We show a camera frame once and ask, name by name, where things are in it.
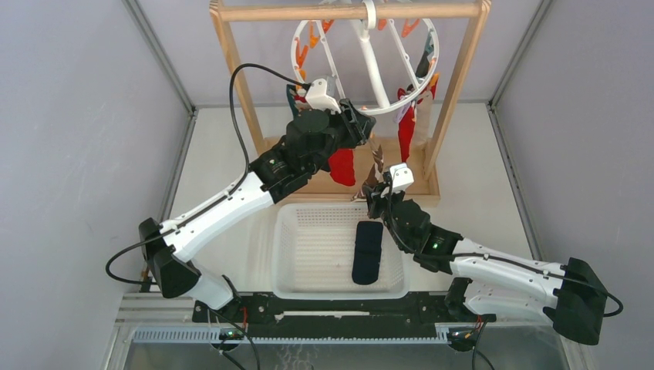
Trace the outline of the navy sock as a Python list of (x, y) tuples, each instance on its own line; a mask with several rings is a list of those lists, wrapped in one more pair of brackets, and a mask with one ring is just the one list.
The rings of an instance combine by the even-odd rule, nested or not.
[(371, 285), (379, 278), (382, 256), (383, 224), (374, 221), (358, 222), (352, 263), (352, 281)]

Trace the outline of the brown striped sock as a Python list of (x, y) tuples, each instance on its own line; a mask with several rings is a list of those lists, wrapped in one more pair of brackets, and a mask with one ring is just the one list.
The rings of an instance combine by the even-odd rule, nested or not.
[(352, 202), (360, 202), (366, 200), (364, 189), (367, 187), (375, 187), (383, 178), (384, 169), (384, 155), (383, 148), (378, 143), (371, 144), (371, 152), (373, 164), (370, 167), (367, 177), (364, 179), (361, 187), (352, 195), (350, 200)]

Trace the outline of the beige reindeer sock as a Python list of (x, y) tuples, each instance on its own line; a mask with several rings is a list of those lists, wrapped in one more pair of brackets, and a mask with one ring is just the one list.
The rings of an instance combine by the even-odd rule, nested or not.
[(433, 101), (440, 74), (436, 72), (428, 86), (418, 95), (414, 109), (415, 127), (412, 143), (421, 146), (428, 141)]

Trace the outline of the white round clip hanger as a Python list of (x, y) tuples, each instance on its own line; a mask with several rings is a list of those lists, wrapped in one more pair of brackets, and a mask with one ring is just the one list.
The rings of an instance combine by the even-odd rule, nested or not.
[[(366, 68), (366, 73), (369, 77), (373, 95), (375, 96), (377, 103), (373, 108), (365, 108), (364, 110), (367, 114), (375, 116), (398, 110), (404, 104), (417, 99), (418, 95), (428, 86), (432, 76), (436, 73), (437, 63), (440, 58), (440, 41), (433, 22), (428, 18), (407, 18), (399, 29), (395, 26), (395, 20), (392, 18), (373, 18), (373, 16), (378, 15), (374, 1), (364, 1), (363, 4), (367, 11), (365, 18), (363, 20), (352, 20), (350, 23), (356, 36), (356, 40), (359, 43), (359, 48), (363, 57), (363, 65)], [(314, 49), (317, 45), (322, 46), (327, 59), (329, 73), (326, 76), (332, 76), (335, 78), (336, 88), (334, 97), (337, 101), (346, 97), (342, 85), (342, 78), (336, 67), (334, 56), (327, 39), (327, 33), (333, 23), (334, 21), (332, 19), (302, 20), (295, 29), (291, 41), (291, 65), (296, 79), (300, 82), (297, 85), (298, 93), (304, 98), (310, 84), (315, 80), (314, 79), (312, 82), (307, 81), (304, 64), (308, 52)], [(434, 52), (430, 57), (430, 69), (424, 79), (418, 79), (416, 77), (415, 71), (419, 61), (415, 66), (411, 63), (410, 55), (403, 44), (405, 38), (420, 26), (426, 28), (426, 37), (427, 34), (430, 33), (434, 41)], [(386, 93), (382, 74), (379, 69), (379, 63), (373, 49), (373, 44), (371, 43), (371, 31), (374, 29), (379, 32), (389, 32), (392, 44), (395, 46), (403, 68), (410, 80), (410, 88), (406, 89), (405, 92), (402, 92), (395, 102), (390, 101), (389, 96)]]

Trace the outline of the white perforated plastic basket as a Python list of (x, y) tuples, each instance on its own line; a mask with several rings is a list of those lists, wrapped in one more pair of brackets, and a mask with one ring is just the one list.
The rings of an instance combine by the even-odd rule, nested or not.
[(271, 253), (275, 295), (295, 300), (397, 299), (410, 284), (403, 255), (384, 227), (379, 278), (352, 281), (358, 222), (369, 221), (364, 203), (296, 203), (278, 212)]

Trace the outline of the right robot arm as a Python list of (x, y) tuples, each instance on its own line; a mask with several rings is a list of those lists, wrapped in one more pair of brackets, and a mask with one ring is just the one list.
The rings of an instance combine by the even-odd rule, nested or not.
[(579, 344), (599, 343), (611, 295), (588, 262), (571, 257), (560, 264), (495, 251), (432, 224), (403, 191), (378, 184), (364, 194), (369, 216), (382, 221), (402, 252), (425, 270), (453, 277), (445, 301), (452, 319), (540, 321)]

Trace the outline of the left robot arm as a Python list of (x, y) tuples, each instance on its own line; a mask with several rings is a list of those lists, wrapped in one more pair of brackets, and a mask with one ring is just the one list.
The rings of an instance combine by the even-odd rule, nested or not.
[(164, 298), (191, 297), (222, 321), (240, 314), (241, 301), (231, 281), (203, 272), (192, 260), (238, 221), (284, 200), (319, 171), (329, 172), (329, 158), (338, 150), (366, 144), (376, 119), (348, 99), (338, 106), (337, 113), (299, 113), (274, 146), (247, 163), (241, 178), (194, 209), (160, 224), (153, 219), (141, 223), (143, 256)]

